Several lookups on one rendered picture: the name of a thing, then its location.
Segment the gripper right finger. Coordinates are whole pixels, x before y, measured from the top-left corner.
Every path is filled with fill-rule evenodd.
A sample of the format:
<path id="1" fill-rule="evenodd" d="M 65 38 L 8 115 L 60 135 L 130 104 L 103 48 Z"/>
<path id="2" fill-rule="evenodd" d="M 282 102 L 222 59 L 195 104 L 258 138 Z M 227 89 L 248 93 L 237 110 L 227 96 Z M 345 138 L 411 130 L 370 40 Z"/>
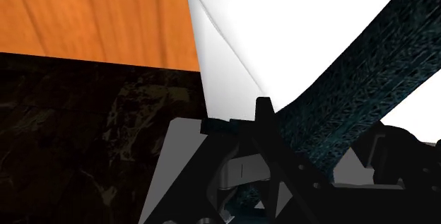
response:
<path id="1" fill-rule="evenodd" d="M 271 99 L 256 99 L 252 142 L 270 170 L 270 224 L 345 224 L 336 189 L 312 163 L 287 147 Z"/>

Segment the dark teal textured band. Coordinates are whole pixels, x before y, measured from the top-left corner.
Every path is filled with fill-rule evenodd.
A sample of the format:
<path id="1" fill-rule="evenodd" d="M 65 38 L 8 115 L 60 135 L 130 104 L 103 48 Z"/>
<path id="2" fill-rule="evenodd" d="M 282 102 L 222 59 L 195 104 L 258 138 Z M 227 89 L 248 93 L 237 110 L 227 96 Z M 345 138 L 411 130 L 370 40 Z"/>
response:
<path id="1" fill-rule="evenodd" d="M 345 224 L 441 223 L 437 151 L 380 120 L 441 69 L 441 0 L 391 0 L 297 99 L 284 144 L 336 189 Z M 233 224 L 270 224 L 269 181 L 240 187 Z"/>

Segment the large white smooth object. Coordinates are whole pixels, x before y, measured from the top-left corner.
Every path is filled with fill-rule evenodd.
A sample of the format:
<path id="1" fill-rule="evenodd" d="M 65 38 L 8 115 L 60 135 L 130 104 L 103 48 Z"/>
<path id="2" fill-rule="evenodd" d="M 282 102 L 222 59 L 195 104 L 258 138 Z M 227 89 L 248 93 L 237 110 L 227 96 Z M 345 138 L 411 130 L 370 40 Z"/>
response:
<path id="1" fill-rule="evenodd" d="M 279 111 L 304 93 L 391 0 L 187 1 L 208 116 L 252 120 L 258 97 Z M 407 97 L 381 120 L 429 122 Z"/>

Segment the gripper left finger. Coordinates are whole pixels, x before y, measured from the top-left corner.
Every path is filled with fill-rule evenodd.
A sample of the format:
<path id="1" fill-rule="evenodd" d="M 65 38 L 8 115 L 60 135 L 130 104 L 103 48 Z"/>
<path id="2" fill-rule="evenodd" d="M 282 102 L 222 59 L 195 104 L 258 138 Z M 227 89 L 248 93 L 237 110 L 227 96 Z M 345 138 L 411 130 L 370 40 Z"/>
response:
<path id="1" fill-rule="evenodd" d="M 221 213 L 235 189 L 266 179 L 266 162 L 252 143 L 257 122 L 172 120 L 143 224 L 226 224 Z"/>

